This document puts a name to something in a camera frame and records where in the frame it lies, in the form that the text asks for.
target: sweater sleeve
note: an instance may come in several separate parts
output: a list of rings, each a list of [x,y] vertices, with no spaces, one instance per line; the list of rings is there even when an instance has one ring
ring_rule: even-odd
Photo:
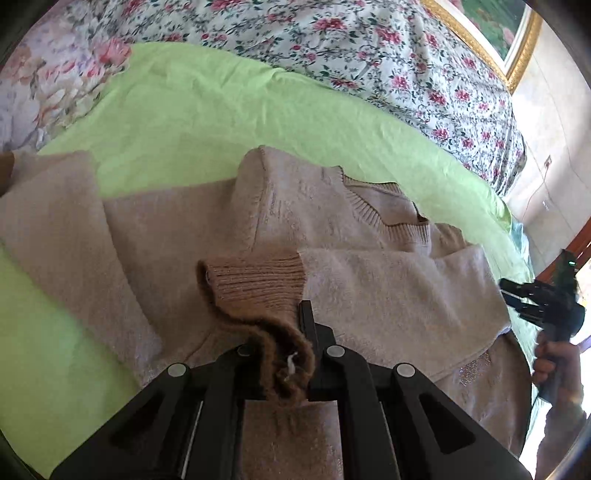
[[[546,415],[544,438],[538,447],[535,480],[548,478],[573,446],[585,421],[585,412],[575,403],[550,409]]]
[[[90,155],[17,154],[0,197],[0,240],[36,285],[109,346],[144,384],[161,338],[131,290]]]
[[[339,344],[386,367],[411,362],[434,381],[479,357],[509,322],[477,246],[435,260],[304,248],[205,260],[199,271],[225,325],[248,327],[262,343],[261,381],[281,401],[303,398],[313,373],[313,353],[297,324],[302,299],[311,300],[316,321],[332,327]]]
[[[201,288],[223,327],[250,334],[261,346],[261,385],[284,406],[306,397],[314,354],[297,324],[304,270],[296,252],[213,258],[197,266]]]

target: floral blanket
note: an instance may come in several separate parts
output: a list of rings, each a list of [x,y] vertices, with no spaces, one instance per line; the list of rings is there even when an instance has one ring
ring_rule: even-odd
[[[35,41],[48,36],[44,54]],[[27,141],[18,128],[34,115],[39,146],[87,112],[124,68],[125,44],[146,41],[221,48],[358,96],[418,128],[500,195],[525,164],[504,84],[418,0],[76,0],[57,24],[33,29],[2,72],[0,89],[17,87],[13,105],[34,103],[23,121],[13,115],[9,145]],[[75,73],[62,78],[72,62]]]

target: painting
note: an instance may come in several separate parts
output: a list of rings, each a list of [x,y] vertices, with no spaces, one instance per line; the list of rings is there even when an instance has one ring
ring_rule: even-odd
[[[421,0],[513,92],[533,53],[541,17],[523,0]]]
[[[506,59],[525,13],[522,0],[451,0]]]

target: green bedsheet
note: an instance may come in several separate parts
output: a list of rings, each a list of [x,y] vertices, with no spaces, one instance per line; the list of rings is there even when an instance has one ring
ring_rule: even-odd
[[[219,50],[134,46],[93,112],[42,153],[91,151],[112,197],[233,177],[261,144],[360,180],[397,181],[424,215],[482,244],[496,277],[531,279],[503,201],[435,143],[360,99]],[[48,476],[137,386],[4,251],[0,271],[0,427]],[[531,360],[532,329],[520,320],[514,329]]]

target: picture frame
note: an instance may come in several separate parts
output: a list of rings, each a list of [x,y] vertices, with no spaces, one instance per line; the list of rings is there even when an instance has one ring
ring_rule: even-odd
[[[493,69],[513,94],[540,35],[542,18],[536,12],[522,0],[463,0],[463,3],[462,0],[421,0],[421,3]],[[471,7],[470,12],[466,11],[465,4]],[[496,7],[490,8],[493,13],[485,8],[476,9],[485,18],[484,26],[474,19],[473,12],[478,4],[485,8],[487,5]],[[521,18],[517,18],[521,4]],[[503,7],[511,10],[510,27],[504,27],[503,20],[495,18],[495,15],[501,16]]]

